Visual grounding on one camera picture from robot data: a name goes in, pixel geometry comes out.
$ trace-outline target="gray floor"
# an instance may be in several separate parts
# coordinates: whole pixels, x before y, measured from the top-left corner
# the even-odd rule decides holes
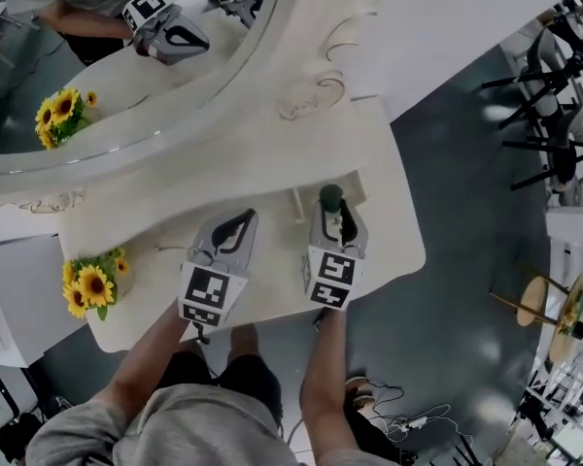
[[[508,74],[493,49],[393,123],[428,260],[419,273],[350,308],[350,369],[364,369],[370,378],[405,390],[379,411],[413,416],[449,403],[448,416],[475,436],[480,456],[504,439],[539,336],[538,327],[519,327],[513,312],[489,297],[489,288],[518,297],[527,279],[516,260],[546,271],[549,266],[542,184],[509,190],[513,181],[540,170],[539,159],[500,147],[501,139],[522,138],[530,129],[519,123],[498,132],[484,115],[488,107],[515,107],[519,96],[477,89]],[[299,419],[297,397],[314,316],[258,327],[263,356],[282,383],[286,434]],[[223,369],[227,351],[227,333],[205,348],[215,371]],[[108,381],[120,359],[121,354],[101,352],[83,328],[50,350],[40,366],[59,393],[83,402]],[[456,439],[454,425],[441,420],[401,445],[421,454],[419,464],[434,458],[439,466],[453,464],[444,452]],[[304,433],[294,438],[292,449],[308,449]]]
[[[0,153],[44,150],[34,131],[41,102],[84,69],[60,35],[36,23],[38,32],[0,26],[0,51],[17,66],[0,62]]]

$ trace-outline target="black shorts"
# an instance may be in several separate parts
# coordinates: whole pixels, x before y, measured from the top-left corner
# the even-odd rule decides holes
[[[123,48],[123,40],[119,38],[90,38],[84,36],[62,35],[71,51],[88,67],[98,60]]]
[[[257,355],[241,355],[233,359],[223,373],[213,379],[207,363],[201,357],[193,352],[177,352],[171,358],[157,388],[180,383],[210,384],[254,397],[270,410],[277,425],[281,424],[281,385]]]

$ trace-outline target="sunflower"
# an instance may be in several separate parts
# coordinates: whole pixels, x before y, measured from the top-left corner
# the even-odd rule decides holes
[[[120,275],[126,275],[129,273],[129,264],[127,261],[122,258],[115,259],[115,266],[117,266],[117,271],[119,271]]]
[[[67,120],[74,112],[80,93],[76,88],[63,89],[54,100],[51,110],[51,120],[60,124]]]
[[[41,133],[50,129],[52,107],[53,101],[50,98],[46,98],[41,104],[39,112],[35,117],[35,120],[37,121],[37,127],[35,128],[35,131],[37,133]]]
[[[47,130],[39,132],[39,140],[41,140],[41,144],[48,150],[56,148],[54,140],[52,139],[50,132]]]
[[[86,314],[86,310],[88,309],[89,304],[80,292],[80,286],[78,285],[78,282],[71,282],[66,284],[62,290],[62,294],[69,303],[69,312],[75,317],[82,319]]]
[[[93,306],[104,307],[115,302],[112,292],[115,285],[108,282],[108,277],[99,266],[82,268],[78,285],[83,297]]]
[[[90,105],[90,107],[94,107],[97,103],[97,93],[94,91],[90,91],[86,94],[86,103]]]
[[[76,271],[74,270],[74,263],[70,260],[66,260],[62,265],[62,282],[65,286],[71,284],[76,278]]]

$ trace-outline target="mirror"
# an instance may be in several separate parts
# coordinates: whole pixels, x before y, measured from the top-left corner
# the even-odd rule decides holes
[[[237,75],[275,5],[0,0],[0,175],[91,160],[176,126]]]

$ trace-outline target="flower vase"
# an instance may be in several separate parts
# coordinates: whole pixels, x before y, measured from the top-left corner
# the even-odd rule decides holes
[[[126,275],[119,275],[115,276],[115,283],[117,284],[117,300],[120,301],[123,299],[123,296],[129,293],[129,290],[132,289],[134,286],[134,273],[130,269]]]
[[[82,117],[78,121],[78,124],[76,124],[76,133],[88,128],[100,119],[101,111],[99,109],[89,106],[84,107],[82,110]]]

